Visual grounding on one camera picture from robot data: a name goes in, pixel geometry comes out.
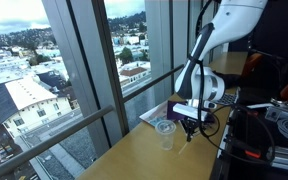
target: wooden desk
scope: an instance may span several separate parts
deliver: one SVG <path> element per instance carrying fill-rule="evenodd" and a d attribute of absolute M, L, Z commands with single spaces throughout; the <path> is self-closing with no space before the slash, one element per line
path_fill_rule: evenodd
<path fill-rule="evenodd" d="M 240 74 L 246 53 L 223 54 L 210 67 L 221 73 Z M 211 138 L 219 144 L 229 109 L 217 114 L 220 131 Z M 186 136 L 177 124 L 173 148 L 162 150 L 155 129 L 140 123 L 78 178 L 84 179 L 209 179 L 217 149 L 201 135 L 194 137 L 181 154 Z"/>

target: clear plastic cup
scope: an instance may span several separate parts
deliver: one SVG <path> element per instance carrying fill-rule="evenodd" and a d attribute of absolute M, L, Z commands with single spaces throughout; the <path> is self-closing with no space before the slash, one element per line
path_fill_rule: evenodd
<path fill-rule="evenodd" d="M 156 124 L 155 130 L 159 135 L 162 149 L 164 150 L 172 149 L 174 134 L 176 130 L 175 123 L 170 120 L 162 120 Z"/>

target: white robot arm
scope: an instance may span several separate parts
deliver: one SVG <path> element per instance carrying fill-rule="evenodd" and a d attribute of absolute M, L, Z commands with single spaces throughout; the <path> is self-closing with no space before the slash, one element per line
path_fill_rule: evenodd
<path fill-rule="evenodd" d="M 207 52 L 223 43 L 235 41 L 250 33 L 257 24 L 267 0 L 222 0 L 214 19 L 205 25 L 181 74 L 175 82 L 175 91 L 183 99 L 199 99 L 200 65 Z M 204 69 L 203 100 L 218 100 L 225 90 L 223 80 Z"/>

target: cloudy sky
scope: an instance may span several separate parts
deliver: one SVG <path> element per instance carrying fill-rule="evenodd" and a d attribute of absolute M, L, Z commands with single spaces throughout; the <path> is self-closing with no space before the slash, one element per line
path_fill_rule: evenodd
<path fill-rule="evenodd" d="M 105 0 L 105 6 L 109 18 L 145 11 L 144 0 Z M 46 27 L 49 23 L 41 0 L 0 0 L 0 34 Z"/>

